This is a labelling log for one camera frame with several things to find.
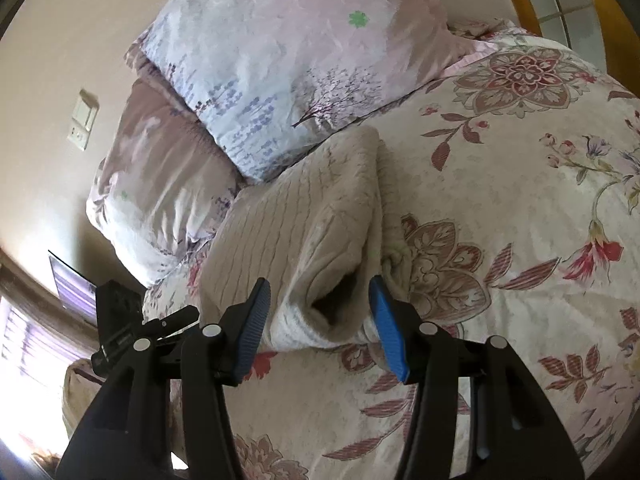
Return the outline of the beige cable-knit sweater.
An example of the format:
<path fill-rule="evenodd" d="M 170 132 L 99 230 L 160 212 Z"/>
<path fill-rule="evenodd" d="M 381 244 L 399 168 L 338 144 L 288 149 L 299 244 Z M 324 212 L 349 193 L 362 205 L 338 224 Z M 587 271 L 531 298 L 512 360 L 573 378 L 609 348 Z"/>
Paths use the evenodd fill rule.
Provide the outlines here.
<path fill-rule="evenodd" d="M 202 323 L 220 321 L 264 278 L 262 348 L 374 344 L 371 278 L 382 276 L 397 299 L 409 292 L 399 199 L 392 154 L 368 126 L 334 134 L 279 177 L 244 188 L 202 267 Z"/>

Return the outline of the dark monitor screen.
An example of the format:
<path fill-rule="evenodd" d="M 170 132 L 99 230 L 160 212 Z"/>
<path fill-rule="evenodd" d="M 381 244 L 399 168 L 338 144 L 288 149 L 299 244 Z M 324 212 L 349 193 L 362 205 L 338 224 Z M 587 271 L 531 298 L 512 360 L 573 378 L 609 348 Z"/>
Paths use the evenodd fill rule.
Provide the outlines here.
<path fill-rule="evenodd" d="M 49 261 L 62 307 L 96 327 L 96 285 L 49 252 Z"/>

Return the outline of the left floral pink pillow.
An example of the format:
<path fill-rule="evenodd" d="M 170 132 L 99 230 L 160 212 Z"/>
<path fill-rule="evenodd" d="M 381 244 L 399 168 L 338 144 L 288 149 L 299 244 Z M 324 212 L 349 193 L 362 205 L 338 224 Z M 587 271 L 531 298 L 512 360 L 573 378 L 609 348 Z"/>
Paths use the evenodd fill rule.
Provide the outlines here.
<path fill-rule="evenodd" d="M 86 213 L 127 271 L 150 287 L 216 235 L 242 184 L 213 137 L 138 79 Z"/>

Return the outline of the floral pink pillow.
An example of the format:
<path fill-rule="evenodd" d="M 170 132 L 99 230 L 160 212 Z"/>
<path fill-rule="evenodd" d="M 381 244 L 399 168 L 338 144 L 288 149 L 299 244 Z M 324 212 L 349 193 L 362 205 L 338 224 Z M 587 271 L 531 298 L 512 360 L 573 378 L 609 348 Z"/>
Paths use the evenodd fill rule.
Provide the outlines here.
<path fill-rule="evenodd" d="M 127 271 L 150 287 L 216 235 L 242 184 L 213 137 L 138 79 L 86 213 Z"/>
<path fill-rule="evenodd" d="M 168 0 L 126 53 L 254 181 L 488 47 L 442 0 Z"/>

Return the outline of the floral bed quilt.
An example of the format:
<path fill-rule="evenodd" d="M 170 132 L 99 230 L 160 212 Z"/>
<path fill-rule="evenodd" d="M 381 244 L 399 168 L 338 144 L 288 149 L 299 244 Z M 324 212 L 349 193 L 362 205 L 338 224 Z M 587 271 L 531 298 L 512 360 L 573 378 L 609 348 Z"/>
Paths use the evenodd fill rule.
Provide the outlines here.
<path fill-rule="evenodd" d="M 508 338 L 592 474 L 639 407 L 639 102 L 555 42 L 494 36 L 489 58 L 352 128 L 393 157 L 407 299 L 457 336 Z M 200 307 L 215 236 L 150 286 L 148 318 Z M 386 479 L 412 406 L 375 344 L 262 348 L 229 400 L 251 479 Z"/>

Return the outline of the right floral pink pillow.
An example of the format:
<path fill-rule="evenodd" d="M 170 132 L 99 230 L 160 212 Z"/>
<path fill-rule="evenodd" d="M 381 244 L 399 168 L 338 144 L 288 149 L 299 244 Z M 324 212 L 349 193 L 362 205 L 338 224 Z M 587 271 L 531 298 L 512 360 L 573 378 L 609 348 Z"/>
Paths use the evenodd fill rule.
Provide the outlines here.
<path fill-rule="evenodd" d="M 168 0 L 126 53 L 254 181 L 488 47 L 442 0 Z"/>

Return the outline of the white wall switch socket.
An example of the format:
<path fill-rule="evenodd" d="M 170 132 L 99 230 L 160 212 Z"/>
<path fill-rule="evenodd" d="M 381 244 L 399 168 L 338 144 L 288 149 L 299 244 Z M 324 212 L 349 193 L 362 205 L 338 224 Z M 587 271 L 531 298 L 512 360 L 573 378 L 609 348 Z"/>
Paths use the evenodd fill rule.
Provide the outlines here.
<path fill-rule="evenodd" d="M 70 130 L 67 135 L 67 140 L 78 150 L 86 150 L 99 109 L 100 104 L 96 96 L 81 89 L 70 118 Z"/>

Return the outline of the wooden headboard frame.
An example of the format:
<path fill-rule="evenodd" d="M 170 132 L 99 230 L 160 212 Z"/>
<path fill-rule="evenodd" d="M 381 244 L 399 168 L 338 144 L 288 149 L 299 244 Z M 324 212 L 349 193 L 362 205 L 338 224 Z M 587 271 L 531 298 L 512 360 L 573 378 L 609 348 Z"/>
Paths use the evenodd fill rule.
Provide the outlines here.
<path fill-rule="evenodd" d="M 639 21 L 630 0 L 511 0 L 521 26 L 575 51 L 639 93 Z"/>

